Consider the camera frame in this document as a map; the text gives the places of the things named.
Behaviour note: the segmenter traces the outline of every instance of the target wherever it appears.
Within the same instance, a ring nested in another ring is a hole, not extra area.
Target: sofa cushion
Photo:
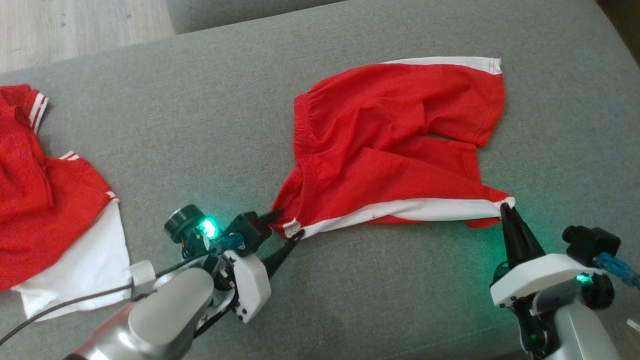
[[[179,259],[166,217],[189,203],[221,224],[265,211],[294,166],[294,96],[367,63],[421,56],[502,58],[507,101],[479,151],[483,182],[516,197],[548,252],[568,225],[623,239],[640,267],[640,71],[593,2],[351,0],[0,76],[51,98],[40,139],[75,150],[121,199],[133,262]],[[268,242],[279,246],[278,239]],[[187,359],[488,359],[517,326],[489,283],[500,226],[357,225],[303,242],[248,325],[225,316]],[[117,307],[27,327],[2,359],[61,359]],[[609,329],[640,318],[618,287]],[[0,293],[0,333],[24,319]]]
[[[342,0],[166,0],[176,34],[259,19]]]

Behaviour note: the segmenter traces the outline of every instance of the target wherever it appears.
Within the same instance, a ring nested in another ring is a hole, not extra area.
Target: green led light
[[[529,346],[535,346],[535,344],[537,344],[537,342],[538,342],[538,335],[531,334],[529,336]]]
[[[216,237],[216,233],[218,232],[218,229],[216,228],[216,225],[213,223],[213,220],[211,219],[205,219],[203,222],[200,223],[200,228],[204,231],[204,234],[209,238],[209,239],[213,239]]]
[[[578,276],[576,276],[575,279],[582,282],[583,284],[585,282],[591,282],[591,277],[585,274],[578,274]]]

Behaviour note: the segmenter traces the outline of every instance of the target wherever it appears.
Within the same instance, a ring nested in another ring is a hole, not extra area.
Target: wooden floor
[[[166,0],[0,0],[0,73],[173,36]]]

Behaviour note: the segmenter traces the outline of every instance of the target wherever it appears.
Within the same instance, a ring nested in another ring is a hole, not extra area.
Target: black cable
[[[6,343],[6,341],[9,340],[13,335],[16,335],[20,330],[24,329],[27,325],[31,324],[32,322],[38,320],[39,318],[41,318],[41,317],[43,317],[45,315],[51,314],[55,310],[62,309],[63,307],[66,307],[66,306],[69,306],[69,305],[77,304],[78,302],[94,299],[94,298],[97,298],[97,297],[103,297],[103,296],[106,296],[106,295],[117,293],[117,292],[123,291],[123,290],[128,290],[128,289],[131,289],[131,288],[133,288],[133,284],[128,284],[128,285],[121,286],[119,288],[103,291],[101,293],[95,293],[95,294],[79,297],[77,299],[65,301],[65,302],[62,302],[61,304],[52,306],[49,309],[43,310],[43,311],[37,313],[36,315],[33,315],[29,320],[27,320],[27,321],[23,322],[22,324],[18,325],[14,330],[11,330],[7,335],[5,335],[0,340],[0,346],[2,346],[4,343]]]
[[[212,254],[214,252],[216,252],[216,249],[212,249],[212,250],[207,251],[207,252],[205,252],[205,253],[203,253],[201,255],[192,256],[192,257],[182,261],[181,263],[178,263],[176,265],[171,266],[170,268],[168,268],[166,270],[163,270],[161,272],[157,272],[156,273],[156,279],[159,278],[159,277],[162,277],[162,276],[164,276],[166,274],[169,274],[170,272],[172,272],[174,270],[177,270],[177,269],[183,267],[184,265],[186,265],[186,264],[188,264],[188,263],[190,263],[190,262],[192,262],[194,260],[197,260],[197,259],[201,258],[202,256],[206,256],[206,255]],[[54,312],[56,310],[62,309],[63,307],[67,307],[69,305],[77,304],[78,302],[95,299],[97,297],[103,297],[103,296],[106,296],[106,295],[117,293],[119,291],[128,290],[128,289],[131,289],[131,288],[133,288],[133,283],[121,286],[119,288],[110,289],[110,290],[102,291],[100,293],[95,293],[95,294],[79,297],[77,299],[65,301],[65,302],[62,302],[62,303],[60,303],[58,305],[52,306],[49,309],[45,309],[45,310],[37,313],[36,315],[33,315],[30,319],[26,320],[22,324],[18,325],[15,329],[11,330],[7,335],[5,335],[0,340],[0,346],[2,346],[4,343],[6,343],[6,341],[9,340],[13,335],[16,335],[20,330],[24,329],[29,324],[33,323],[34,321],[38,320],[39,318],[41,318],[43,316],[51,314],[52,312]]]

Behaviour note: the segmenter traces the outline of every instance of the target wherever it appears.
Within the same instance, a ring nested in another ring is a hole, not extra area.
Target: white stripe
[[[323,220],[302,227],[302,229],[305,230],[304,238],[308,238],[317,233],[361,224],[387,215],[418,221],[455,221],[493,218],[500,217],[500,205],[502,203],[506,202],[513,207],[515,206],[515,201],[513,197],[507,197],[503,201],[498,202],[475,199],[435,199],[428,197],[394,200],[366,205],[343,217]],[[286,223],[283,229],[286,237],[290,238],[300,230],[300,223],[294,219]]]
[[[479,56],[433,56],[430,58],[413,58],[387,61],[384,64],[400,63],[414,65],[462,65],[471,69],[488,72],[492,75],[502,74],[500,59],[482,58]]]
[[[633,321],[631,319],[627,319],[627,325],[633,327],[635,330],[640,332],[640,325],[638,325],[635,321]]]
[[[33,105],[31,106],[31,112],[29,113],[30,126],[33,125],[33,121],[36,119],[36,113],[38,112],[38,108],[40,107],[40,103],[42,102],[43,97],[44,95],[38,92],[38,95],[36,95],[36,101],[34,101]]]
[[[33,128],[33,132],[36,134],[38,133],[38,129],[40,129],[40,121],[42,120],[42,114],[44,114],[44,110],[46,109],[48,103],[49,103],[49,98],[45,97],[44,102],[42,103],[41,106],[39,106],[40,113],[38,114],[38,118],[36,119],[36,126]]]
[[[65,158],[67,158],[67,157],[69,157],[69,156],[71,156],[73,154],[75,154],[73,151],[69,151],[68,153],[64,154],[63,156],[60,156],[58,159],[64,160]]]
[[[120,199],[118,199],[118,198],[116,197],[116,194],[115,194],[114,192],[112,192],[112,191],[108,191],[108,192],[107,192],[107,195],[109,195],[109,197],[111,197],[111,200],[109,201],[109,203],[110,203],[110,204],[114,204],[114,203],[116,203],[116,202],[120,202]]]

